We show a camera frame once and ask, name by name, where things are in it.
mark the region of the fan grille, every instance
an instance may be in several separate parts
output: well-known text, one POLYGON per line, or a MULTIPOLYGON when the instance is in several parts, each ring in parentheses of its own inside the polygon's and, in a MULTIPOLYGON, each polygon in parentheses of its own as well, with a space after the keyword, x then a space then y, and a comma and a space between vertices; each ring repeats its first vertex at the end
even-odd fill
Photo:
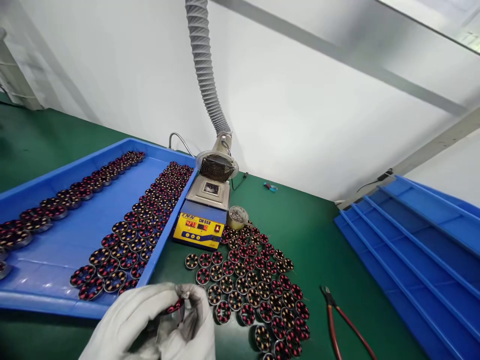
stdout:
POLYGON ((201 162, 200 174, 219 182, 227 181, 235 167, 224 157, 218 155, 210 155, 205 157, 201 162))

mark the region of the hand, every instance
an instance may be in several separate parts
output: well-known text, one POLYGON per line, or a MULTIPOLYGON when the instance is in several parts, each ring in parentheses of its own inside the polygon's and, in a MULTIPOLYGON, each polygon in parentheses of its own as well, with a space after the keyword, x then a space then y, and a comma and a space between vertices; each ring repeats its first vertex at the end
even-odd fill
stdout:
POLYGON ((205 290, 194 284, 162 283, 123 293, 98 323, 79 360, 215 359, 214 323, 205 290), (140 332, 159 313, 188 297, 192 305, 178 329, 167 338, 153 338, 138 353, 128 353, 140 332))

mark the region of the small tool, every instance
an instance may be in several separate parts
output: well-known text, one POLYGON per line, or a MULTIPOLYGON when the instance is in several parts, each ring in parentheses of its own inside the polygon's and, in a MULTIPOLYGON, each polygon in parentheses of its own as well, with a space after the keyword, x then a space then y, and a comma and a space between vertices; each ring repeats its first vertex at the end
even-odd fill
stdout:
POLYGON ((330 329, 330 337, 331 337, 331 343, 333 345, 333 350, 335 351, 335 355, 337 360, 342 360, 342 355, 340 354, 340 349, 339 349, 339 344, 337 342, 337 335, 335 333, 335 324, 334 324, 334 313, 332 310, 332 307, 335 308, 338 313, 341 315, 341 317, 346 321, 346 323, 351 327, 351 329, 355 332, 355 334, 358 336, 360 341, 363 343, 365 346, 366 350, 370 354, 371 358, 373 360, 377 360, 377 357, 374 354, 374 351, 370 347, 370 345, 367 343, 367 341, 364 339, 362 334, 357 330, 355 325, 350 321, 350 319, 345 315, 345 313, 340 309, 340 307, 337 305, 337 303, 334 300, 334 297, 332 294, 330 294, 330 289, 325 286, 325 290, 320 286, 320 290, 325 296, 326 304, 327 304, 327 310, 328 310, 328 327, 330 329))

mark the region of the black cable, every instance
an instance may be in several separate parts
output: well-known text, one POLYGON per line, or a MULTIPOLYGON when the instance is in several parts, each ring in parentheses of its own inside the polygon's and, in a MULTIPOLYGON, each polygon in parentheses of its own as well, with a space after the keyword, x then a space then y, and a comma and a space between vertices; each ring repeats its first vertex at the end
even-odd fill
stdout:
POLYGON ((241 182, 237 185, 236 188, 234 187, 234 180, 231 179, 231 180, 230 180, 231 189, 234 190, 234 191, 237 190, 237 189, 240 187, 240 185, 242 185, 242 184, 244 183, 244 181, 245 181, 245 179, 247 178, 248 175, 249 175, 248 172, 246 172, 246 173, 243 174, 243 179, 242 179, 241 182))
POLYGON ((388 178, 389 176, 392 176, 394 174, 394 171, 392 168, 389 168, 387 171, 385 171, 382 175, 380 175, 379 177, 376 178, 375 181, 372 181, 372 182, 369 182, 368 184, 365 184, 363 185, 361 188, 359 188, 356 192, 358 193, 360 190, 362 190, 364 187, 366 187, 367 185, 372 185, 372 184, 375 184, 375 183, 379 183, 383 180, 385 180, 386 178, 388 178))
POLYGON ((364 187, 366 187, 367 185, 372 185, 372 184, 375 184, 375 183, 378 183, 379 180, 375 180, 375 181, 372 181, 372 182, 369 182, 368 184, 365 184, 363 185, 361 188, 359 188, 356 192, 358 193, 360 190, 362 190, 364 187))

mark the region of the red handle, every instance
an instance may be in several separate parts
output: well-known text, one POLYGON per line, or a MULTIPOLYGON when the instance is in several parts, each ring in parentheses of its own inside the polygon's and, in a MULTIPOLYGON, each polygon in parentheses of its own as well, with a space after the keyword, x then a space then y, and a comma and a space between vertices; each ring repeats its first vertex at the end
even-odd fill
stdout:
POLYGON ((335 325, 334 325, 334 312, 332 310, 332 306, 328 305, 328 328, 330 329, 330 338, 331 344, 333 345, 333 351, 335 351, 335 355, 337 360, 342 360, 342 355, 340 354, 339 343, 337 342, 337 334, 335 333, 335 325))
POLYGON ((338 310, 338 312, 340 313, 340 315, 345 319, 346 323, 351 327, 351 329, 355 332, 355 334, 358 336, 358 338, 360 339, 360 341, 363 343, 363 346, 365 346, 366 350, 368 351, 368 353, 370 354, 371 358, 373 360, 377 360, 377 357, 375 356, 374 354, 374 351, 372 350, 372 348, 370 347, 369 343, 367 342, 367 340, 364 339, 364 337, 362 336, 362 334, 360 334, 360 331, 357 330, 357 328, 355 327, 355 325, 350 321, 350 319, 348 318, 347 315, 345 315, 345 313, 342 311, 342 309, 340 309, 338 306, 336 307, 336 309, 338 310))

